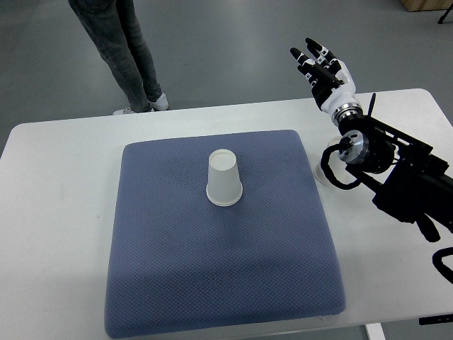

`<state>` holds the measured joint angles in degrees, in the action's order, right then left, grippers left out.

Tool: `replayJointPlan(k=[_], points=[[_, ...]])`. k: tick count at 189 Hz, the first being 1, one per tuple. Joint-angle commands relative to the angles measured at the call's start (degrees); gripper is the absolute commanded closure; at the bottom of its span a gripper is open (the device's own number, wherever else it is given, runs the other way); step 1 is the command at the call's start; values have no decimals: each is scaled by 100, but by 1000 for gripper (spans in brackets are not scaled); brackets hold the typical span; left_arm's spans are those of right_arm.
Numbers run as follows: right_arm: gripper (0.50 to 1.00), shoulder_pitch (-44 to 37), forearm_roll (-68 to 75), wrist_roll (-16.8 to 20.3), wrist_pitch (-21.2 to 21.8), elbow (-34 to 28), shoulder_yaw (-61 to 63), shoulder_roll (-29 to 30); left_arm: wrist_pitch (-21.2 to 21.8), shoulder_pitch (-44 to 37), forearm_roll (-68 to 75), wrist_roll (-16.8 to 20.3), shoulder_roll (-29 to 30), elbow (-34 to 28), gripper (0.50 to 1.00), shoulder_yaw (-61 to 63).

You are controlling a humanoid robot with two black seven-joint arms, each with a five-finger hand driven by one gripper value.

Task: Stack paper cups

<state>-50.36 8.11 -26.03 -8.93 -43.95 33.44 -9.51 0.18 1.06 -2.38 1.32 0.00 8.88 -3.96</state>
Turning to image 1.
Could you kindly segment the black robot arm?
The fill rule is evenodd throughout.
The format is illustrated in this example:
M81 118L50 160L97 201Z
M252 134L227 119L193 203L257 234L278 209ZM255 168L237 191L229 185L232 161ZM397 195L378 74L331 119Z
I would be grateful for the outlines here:
M321 170L337 188L363 184L374 192L376 207L400 222L417 224L424 238L438 242L435 223L452 228L452 178L449 164L432 147L364 112L348 68L311 38L312 57L293 47L297 69L311 86L316 105L328 114L341 139L321 156Z

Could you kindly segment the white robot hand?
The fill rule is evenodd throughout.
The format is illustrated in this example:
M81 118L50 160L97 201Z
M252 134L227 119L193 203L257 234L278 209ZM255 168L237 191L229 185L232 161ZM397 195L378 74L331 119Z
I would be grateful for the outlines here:
M346 110L362 113L360 102L355 98L355 83L345 63L315 40L305 38L305 43L318 64L295 47L290 53L299 63L298 71L309 82L319 109L331 119L339 119Z

